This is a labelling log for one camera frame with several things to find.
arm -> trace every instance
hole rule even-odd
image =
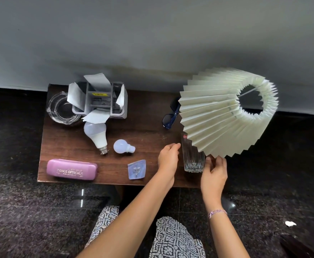
[[[211,164],[211,158],[207,157],[201,177],[201,192],[208,213],[223,209],[220,199],[228,178],[225,158],[218,156],[212,170]],[[219,258],[249,257],[226,213],[215,213],[210,219],[210,226]]]
[[[174,184],[178,149],[165,146],[158,157],[158,171],[122,213],[86,247],[78,258],[134,257],[165,195]]]

large white light bulb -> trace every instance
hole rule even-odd
[[[91,138],[95,146],[100,150],[101,154],[107,154],[107,139],[106,139],[106,124],[105,123],[90,123],[84,125],[84,133]]]
[[[133,153],[135,151],[135,147],[128,144],[125,140],[119,139],[114,143],[114,150],[119,154],[125,152]]]

sunglasses lens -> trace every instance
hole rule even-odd
[[[162,120],[163,125],[167,125],[172,120],[173,114],[166,114]]]
[[[175,98],[175,99],[172,101],[172,103],[170,104],[170,108],[172,109],[173,112],[176,111],[177,106],[180,104],[180,103],[178,102],[179,99],[180,99],[180,97]]]

bracelet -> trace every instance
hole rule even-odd
[[[223,210],[223,209],[217,209],[217,210],[211,211],[211,212],[208,214],[208,219],[211,219],[211,217],[212,217],[215,213],[217,213],[217,212],[224,212],[224,213],[228,214],[228,213],[227,213],[225,210]]]

hand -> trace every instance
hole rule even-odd
[[[171,186],[174,184],[180,147],[180,143],[166,145],[158,156],[158,173],[163,173],[163,176],[170,181]]]
[[[218,156],[215,159],[215,168],[212,169],[211,158],[209,156],[206,158],[201,176],[201,192],[208,212],[223,209],[220,199],[228,178],[226,166],[226,159]]]

